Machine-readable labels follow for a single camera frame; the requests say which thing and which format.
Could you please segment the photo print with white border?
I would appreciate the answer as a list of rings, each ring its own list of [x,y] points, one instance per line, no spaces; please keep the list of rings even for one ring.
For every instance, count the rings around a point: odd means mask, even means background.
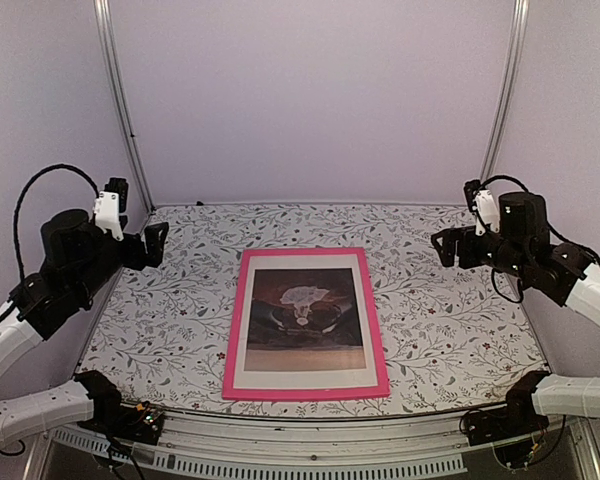
[[[366,368],[350,268],[257,269],[244,369],[314,372]]]

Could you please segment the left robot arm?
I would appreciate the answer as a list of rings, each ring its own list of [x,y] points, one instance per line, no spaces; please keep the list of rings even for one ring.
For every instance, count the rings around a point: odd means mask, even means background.
[[[0,381],[32,358],[69,319],[88,311],[100,289],[123,269],[160,266],[169,225],[143,234],[114,234],[85,211],[61,212],[41,228],[44,259],[0,307]],[[105,435],[146,424],[142,413],[122,404],[112,381],[97,370],[69,377],[48,389],[27,382],[17,398],[0,400],[0,451],[58,426],[84,423]]]

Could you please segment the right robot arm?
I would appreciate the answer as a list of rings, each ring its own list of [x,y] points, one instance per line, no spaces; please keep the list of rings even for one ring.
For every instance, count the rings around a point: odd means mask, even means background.
[[[545,428],[551,415],[600,419],[600,258],[550,225],[545,199],[528,191],[494,198],[486,186],[465,187],[472,226],[435,233],[445,267],[485,266],[531,298],[525,307],[550,368],[533,370],[507,389],[505,406],[472,413],[468,436],[486,441]]]

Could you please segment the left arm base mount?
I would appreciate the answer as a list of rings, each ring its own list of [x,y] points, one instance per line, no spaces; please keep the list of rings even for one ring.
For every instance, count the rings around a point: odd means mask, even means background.
[[[107,437],[156,446],[164,420],[161,408],[144,401],[135,406],[120,405],[104,417],[80,421],[77,425]]]

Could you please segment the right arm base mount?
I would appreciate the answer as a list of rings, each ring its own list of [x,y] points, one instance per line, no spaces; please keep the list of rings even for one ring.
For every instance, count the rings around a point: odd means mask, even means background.
[[[470,446],[483,445],[539,432],[549,427],[547,416],[534,411],[521,413],[507,406],[495,409],[473,408],[459,420],[459,431]]]

